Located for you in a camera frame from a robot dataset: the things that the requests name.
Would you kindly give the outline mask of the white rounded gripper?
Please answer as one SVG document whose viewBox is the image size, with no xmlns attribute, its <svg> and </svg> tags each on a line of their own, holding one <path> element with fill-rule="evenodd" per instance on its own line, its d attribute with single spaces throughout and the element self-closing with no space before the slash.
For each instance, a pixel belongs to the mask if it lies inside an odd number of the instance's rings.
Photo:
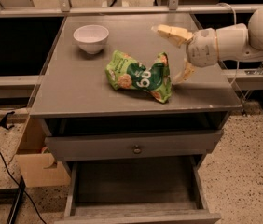
<svg viewBox="0 0 263 224">
<path fill-rule="evenodd" d="M 194 66 L 207 67 L 218 61 L 216 32 L 212 28 L 192 34 L 182 27 L 160 24 L 153 26 L 151 30 L 178 48 L 190 40 L 186 47 L 187 59 L 184 59 L 181 71 L 173 77 L 174 85 L 189 79 L 195 71 Z"/>
</svg>

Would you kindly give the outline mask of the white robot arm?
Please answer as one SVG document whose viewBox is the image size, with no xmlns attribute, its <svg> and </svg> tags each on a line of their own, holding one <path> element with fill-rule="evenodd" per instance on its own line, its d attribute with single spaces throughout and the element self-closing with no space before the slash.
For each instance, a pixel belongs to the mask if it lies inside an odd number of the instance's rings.
<svg viewBox="0 0 263 224">
<path fill-rule="evenodd" d="M 263 7 L 251 16 L 248 25 L 234 24 L 194 33 L 181 27 L 160 24 L 152 28 L 176 47 L 186 47 L 186 64 L 207 67 L 218 61 L 263 62 Z"/>
</svg>

